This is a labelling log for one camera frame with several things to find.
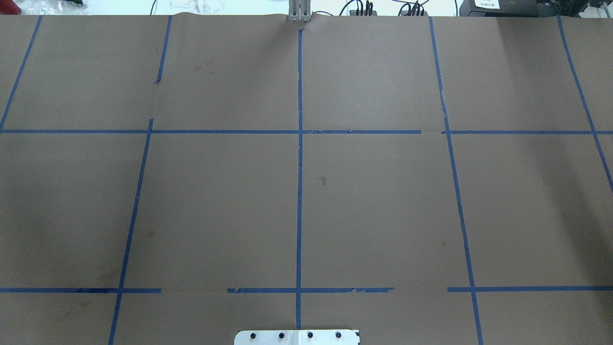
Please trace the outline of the black computer box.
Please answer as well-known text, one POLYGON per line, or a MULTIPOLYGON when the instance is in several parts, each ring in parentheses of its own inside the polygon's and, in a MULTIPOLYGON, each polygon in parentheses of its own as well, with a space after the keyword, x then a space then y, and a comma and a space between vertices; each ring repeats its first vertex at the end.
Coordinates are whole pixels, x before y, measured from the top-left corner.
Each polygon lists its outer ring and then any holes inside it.
POLYGON ((575 17, 586 7, 584 0, 464 0, 460 17, 575 17))

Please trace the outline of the aluminium frame post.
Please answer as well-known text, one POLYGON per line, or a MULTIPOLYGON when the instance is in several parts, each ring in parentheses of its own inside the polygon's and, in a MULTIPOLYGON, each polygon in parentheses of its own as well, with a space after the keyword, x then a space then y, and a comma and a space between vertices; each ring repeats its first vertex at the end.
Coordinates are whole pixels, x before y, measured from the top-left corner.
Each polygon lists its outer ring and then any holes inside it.
POLYGON ((289 22, 310 22, 312 18, 311 0, 289 0, 289 22))

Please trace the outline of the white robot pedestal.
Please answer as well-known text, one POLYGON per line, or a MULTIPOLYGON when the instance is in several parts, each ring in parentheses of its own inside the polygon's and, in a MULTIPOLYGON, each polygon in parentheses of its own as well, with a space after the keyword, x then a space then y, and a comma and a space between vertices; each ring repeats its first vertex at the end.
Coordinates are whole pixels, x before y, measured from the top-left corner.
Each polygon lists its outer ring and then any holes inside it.
POLYGON ((236 334, 235 345, 359 345, 358 330, 244 330, 236 334))

